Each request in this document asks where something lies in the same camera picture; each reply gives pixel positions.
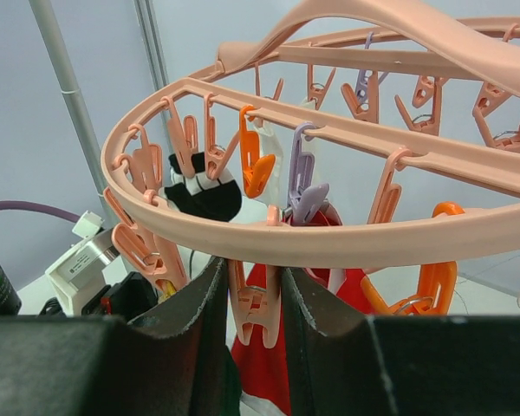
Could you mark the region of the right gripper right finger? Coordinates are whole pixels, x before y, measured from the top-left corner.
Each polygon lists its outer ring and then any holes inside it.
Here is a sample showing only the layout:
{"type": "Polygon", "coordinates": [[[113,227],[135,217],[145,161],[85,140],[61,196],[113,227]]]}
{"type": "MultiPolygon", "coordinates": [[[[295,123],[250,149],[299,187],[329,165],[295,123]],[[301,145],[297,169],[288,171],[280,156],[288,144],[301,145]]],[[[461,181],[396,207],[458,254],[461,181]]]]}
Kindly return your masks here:
{"type": "Polygon", "coordinates": [[[294,415],[520,415],[520,316],[364,315],[282,277],[294,415]]]}

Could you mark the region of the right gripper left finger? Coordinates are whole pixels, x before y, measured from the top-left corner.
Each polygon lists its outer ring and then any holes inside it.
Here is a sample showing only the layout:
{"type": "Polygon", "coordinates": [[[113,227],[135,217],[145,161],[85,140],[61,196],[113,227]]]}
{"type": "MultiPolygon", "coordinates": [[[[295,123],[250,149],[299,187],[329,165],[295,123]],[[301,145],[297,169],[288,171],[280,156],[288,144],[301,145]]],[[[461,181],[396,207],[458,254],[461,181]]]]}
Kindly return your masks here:
{"type": "Polygon", "coordinates": [[[216,415],[227,264],[131,322],[0,316],[0,415],[216,415]]]}

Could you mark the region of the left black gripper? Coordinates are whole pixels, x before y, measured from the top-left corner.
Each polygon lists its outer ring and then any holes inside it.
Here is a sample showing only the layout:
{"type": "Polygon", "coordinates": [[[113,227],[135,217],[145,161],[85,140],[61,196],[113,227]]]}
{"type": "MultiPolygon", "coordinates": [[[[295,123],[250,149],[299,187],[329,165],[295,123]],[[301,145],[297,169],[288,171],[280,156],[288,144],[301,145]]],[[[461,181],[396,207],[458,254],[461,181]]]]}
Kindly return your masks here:
{"type": "Polygon", "coordinates": [[[156,306],[158,295],[139,273],[131,272],[120,282],[107,284],[103,276],[78,288],[72,282],[50,278],[55,297],[48,299],[39,316],[117,315],[125,322],[156,306]]]}

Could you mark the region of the green patterned sock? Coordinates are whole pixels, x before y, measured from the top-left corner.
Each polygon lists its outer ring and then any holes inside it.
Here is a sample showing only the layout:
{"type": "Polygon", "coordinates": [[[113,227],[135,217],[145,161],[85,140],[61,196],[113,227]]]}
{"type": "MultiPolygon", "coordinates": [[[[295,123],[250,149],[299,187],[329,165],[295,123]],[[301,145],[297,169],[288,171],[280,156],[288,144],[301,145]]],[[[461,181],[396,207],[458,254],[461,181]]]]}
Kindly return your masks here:
{"type": "Polygon", "coordinates": [[[221,416],[239,416],[242,396],[239,371],[228,347],[224,348],[224,387],[221,416]]]}

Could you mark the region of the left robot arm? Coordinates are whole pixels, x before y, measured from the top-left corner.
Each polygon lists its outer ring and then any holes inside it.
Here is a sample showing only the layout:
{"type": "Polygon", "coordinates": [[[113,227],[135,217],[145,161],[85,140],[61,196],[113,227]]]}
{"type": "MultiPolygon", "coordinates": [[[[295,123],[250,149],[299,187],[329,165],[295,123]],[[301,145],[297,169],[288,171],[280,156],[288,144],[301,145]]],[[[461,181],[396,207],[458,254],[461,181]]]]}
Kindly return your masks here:
{"type": "MultiPolygon", "coordinates": [[[[82,305],[74,306],[73,315],[119,315],[129,322],[157,303],[151,284],[141,274],[132,272],[114,285],[100,283],[82,305]]],[[[0,315],[18,315],[21,306],[21,299],[0,266],[0,315]]]]}

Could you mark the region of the pink round clip hanger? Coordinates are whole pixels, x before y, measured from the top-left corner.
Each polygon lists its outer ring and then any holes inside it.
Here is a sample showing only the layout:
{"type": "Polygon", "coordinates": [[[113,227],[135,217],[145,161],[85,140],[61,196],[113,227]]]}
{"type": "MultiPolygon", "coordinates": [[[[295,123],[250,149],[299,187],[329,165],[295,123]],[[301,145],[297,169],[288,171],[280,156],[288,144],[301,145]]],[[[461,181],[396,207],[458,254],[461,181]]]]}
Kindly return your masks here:
{"type": "Polygon", "coordinates": [[[114,240],[154,279],[184,284],[180,250],[310,269],[413,266],[520,250],[520,17],[456,19],[421,1],[302,1],[258,42],[224,42],[211,66],[144,99],[101,150],[114,240]],[[367,34],[373,31],[369,49],[367,34]],[[368,79],[367,103],[355,84],[368,79]],[[205,154],[217,179],[244,183],[239,110],[291,152],[313,139],[313,185],[329,183],[333,226],[270,216],[229,223],[185,214],[159,195],[166,156],[149,128],[167,124],[187,178],[205,154]]]}

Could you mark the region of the red sock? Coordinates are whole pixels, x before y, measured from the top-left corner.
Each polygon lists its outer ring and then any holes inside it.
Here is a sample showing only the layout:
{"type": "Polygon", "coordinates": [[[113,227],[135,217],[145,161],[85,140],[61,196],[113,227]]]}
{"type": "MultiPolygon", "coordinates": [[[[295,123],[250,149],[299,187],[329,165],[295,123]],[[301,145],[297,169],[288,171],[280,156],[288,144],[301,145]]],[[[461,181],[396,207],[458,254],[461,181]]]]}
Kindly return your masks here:
{"type": "MultiPolygon", "coordinates": [[[[307,269],[313,280],[352,308],[372,314],[373,306],[361,290],[361,269],[307,269]]],[[[242,402],[262,415],[290,415],[289,377],[283,329],[273,348],[263,345],[263,329],[253,328],[250,344],[235,340],[231,355],[237,365],[242,402]]]]}

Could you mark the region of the black white striped sock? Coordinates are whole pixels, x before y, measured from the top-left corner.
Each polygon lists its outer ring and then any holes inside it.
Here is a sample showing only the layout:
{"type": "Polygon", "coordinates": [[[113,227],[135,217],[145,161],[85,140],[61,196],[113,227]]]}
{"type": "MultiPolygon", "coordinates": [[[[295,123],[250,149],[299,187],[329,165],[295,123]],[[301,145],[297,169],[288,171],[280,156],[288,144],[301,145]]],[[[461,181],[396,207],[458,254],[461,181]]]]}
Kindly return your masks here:
{"type": "Polygon", "coordinates": [[[243,195],[231,172],[225,168],[217,179],[209,179],[205,154],[192,155],[195,175],[187,178],[175,154],[168,158],[172,183],[159,190],[159,195],[185,214],[222,222],[230,222],[241,210],[243,195]]]}

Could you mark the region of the purple clothes peg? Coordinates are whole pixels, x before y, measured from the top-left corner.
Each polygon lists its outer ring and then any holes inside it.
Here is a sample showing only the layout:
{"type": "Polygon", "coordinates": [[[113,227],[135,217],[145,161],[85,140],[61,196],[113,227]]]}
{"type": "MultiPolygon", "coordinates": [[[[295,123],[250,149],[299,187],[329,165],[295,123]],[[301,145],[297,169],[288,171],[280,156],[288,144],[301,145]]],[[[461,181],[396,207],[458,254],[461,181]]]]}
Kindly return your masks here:
{"type": "MultiPolygon", "coordinates": [[[[369,49],[370,45],[372,44],[373,40],[373,31],[370,31],[367,34],[367,38],[364,44],[364,49],[369,49]]],[[[368,79],[373,73],[366,70],[366,69],[360,69],[359,73],[357,75],[356,84],[355,84],[355,95],[360,103],[360,105],[364,105],[367,103],[368,97],[367,97],[367,88],[368,88],[368,79]]]]}
{"type": "Polygon", "coordinates": [[[289,163],[289,185],[287,192],[287,208],[292,217],[291,223],[308,224],[322,207],[329,191],[329,184],[312,184],[315,167],[315,155],[303,151],[302,142],[313,137],[306,135],[306,130],[316,129],[312,122],[303,122],[295,131],[289,163]]]}

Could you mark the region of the orange clothes peg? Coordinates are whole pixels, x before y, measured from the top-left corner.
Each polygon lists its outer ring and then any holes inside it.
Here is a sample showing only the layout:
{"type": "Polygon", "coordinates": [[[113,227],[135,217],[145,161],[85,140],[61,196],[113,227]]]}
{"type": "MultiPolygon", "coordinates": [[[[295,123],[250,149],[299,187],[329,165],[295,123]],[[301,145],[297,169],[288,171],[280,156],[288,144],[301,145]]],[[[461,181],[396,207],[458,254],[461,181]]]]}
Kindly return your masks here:
{"type": "Polygon", "coordinates": [[[239,145],[244,192],[248,198],[256,198],[263,193],[276,162],[274,154],[260,155],[259,135],[249,130],[246,114],[253,111],[252,105],[239,110],[239,145]]]}

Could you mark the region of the metal clothes rack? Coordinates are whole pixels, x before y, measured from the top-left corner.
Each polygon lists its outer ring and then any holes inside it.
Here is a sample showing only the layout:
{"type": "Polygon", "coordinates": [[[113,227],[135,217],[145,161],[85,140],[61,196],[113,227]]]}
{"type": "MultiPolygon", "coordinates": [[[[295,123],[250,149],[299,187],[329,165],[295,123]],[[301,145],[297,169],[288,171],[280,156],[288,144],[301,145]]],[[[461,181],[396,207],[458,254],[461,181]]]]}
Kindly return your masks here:
{"type": "Polygon", "coordinates": [[[52,4],[49,0],[29,0],[29,5],[59,82],[62,97],[94,181],[107,225],[113,226],[115,215],[103,196],[107,182],[101,170],[101,150],[52,4]]]}

